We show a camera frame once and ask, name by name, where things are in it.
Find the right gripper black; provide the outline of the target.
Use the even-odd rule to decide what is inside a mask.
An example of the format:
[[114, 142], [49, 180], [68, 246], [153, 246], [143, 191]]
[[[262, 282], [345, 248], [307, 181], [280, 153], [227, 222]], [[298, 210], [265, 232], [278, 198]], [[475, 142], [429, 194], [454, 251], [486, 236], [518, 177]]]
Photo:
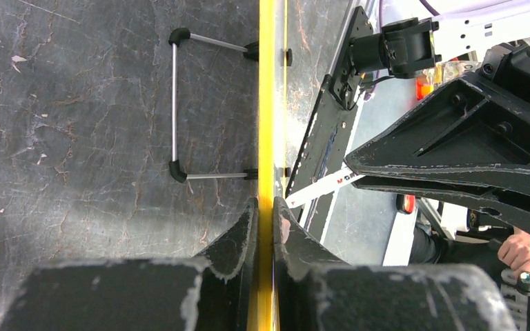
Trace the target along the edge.
[[345, 164], [377, 177], [530, 183], [529, 47], [493, 46], [479, 74], [437, 89]]

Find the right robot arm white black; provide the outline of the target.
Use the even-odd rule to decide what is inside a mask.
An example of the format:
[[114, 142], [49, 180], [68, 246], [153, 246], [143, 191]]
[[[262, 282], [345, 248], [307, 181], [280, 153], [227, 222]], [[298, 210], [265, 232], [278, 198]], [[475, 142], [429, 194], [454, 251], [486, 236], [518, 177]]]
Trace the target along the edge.
[[503, 1], [390, 23], [351, 42], [358, 71], [397, 78], [478, 48], [487, 57], [438, 88], [345, 164], [359, 188], [438, 199], [530, 234], [530, 56], [512, 41], [530, 37], [530, 1]]

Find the yellow framed whiteboard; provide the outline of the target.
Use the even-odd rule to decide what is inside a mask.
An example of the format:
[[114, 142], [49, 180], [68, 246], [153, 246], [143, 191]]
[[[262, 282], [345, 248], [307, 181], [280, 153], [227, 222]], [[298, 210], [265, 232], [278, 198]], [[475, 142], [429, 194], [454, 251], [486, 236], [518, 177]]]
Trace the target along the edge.
[[168, 178], [166, 198], [178, 222], [175, 237], [187, 253], [204, 248], [238, 218], [255, 180], [237, 175], [259, 165], [269, 143], [259, 129], [259, 65], [242, 47], [276, 41], [274, 16], [283, 1], [160, 1], [156, 30], [158, 130], [164, 154], [193, 179]]

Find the red whiteboard marker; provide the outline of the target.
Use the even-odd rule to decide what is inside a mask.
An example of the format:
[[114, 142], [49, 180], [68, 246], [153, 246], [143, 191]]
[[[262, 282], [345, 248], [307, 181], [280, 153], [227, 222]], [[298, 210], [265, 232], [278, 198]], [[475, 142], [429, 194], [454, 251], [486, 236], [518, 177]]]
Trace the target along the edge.
[[363, 174], [356, 174], [348, 166], [344, 166], [338, 171], [328, 174], [314, 183], [308, 184], [305, 188], [289, 194], [285, 198], [285, 202], [290, 208], [300, 207], [305, 203], [354, 183], [363, 177]]

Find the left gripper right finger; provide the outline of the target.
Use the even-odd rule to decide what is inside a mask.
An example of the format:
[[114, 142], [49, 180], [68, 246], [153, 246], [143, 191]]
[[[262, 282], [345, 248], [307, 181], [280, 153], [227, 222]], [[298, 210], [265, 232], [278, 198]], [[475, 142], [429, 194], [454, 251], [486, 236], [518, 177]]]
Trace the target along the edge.
[[273, 201], [273, 236], [275, 272], [291, 281], [301, 281], [315, 265], [346, 264], [305, 231], [282, 197]]

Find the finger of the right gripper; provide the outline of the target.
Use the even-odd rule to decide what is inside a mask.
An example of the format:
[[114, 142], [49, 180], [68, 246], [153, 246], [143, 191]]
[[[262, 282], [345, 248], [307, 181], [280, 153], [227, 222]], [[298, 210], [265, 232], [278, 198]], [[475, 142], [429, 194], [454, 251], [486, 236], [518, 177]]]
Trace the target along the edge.
[[362, 190], [409, 194], [460, 205], [530, 234], [530, 197], [517, 192], [492, 187], [375, 176], [364, 176], [353, 185]]

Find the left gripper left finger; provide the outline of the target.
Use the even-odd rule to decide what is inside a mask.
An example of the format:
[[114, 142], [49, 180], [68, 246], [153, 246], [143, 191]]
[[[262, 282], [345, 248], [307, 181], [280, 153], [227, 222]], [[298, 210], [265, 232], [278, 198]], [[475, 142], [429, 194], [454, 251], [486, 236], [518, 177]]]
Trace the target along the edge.
[[235, 297], [250, 291], [257, 245], [258, 200], [249, 198], [238, 220], [195, 256], [209, 261], [209, 270], [218, 284]]

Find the person hand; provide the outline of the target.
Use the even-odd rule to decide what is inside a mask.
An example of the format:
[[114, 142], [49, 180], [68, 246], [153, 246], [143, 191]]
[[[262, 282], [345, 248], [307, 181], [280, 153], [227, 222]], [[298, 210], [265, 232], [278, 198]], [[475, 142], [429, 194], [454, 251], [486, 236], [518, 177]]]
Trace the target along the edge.
[[500, 246], [498, 258], [512, 270], [515, 278], [523, 272], [530, 273], [530, 234], [515, 227]]

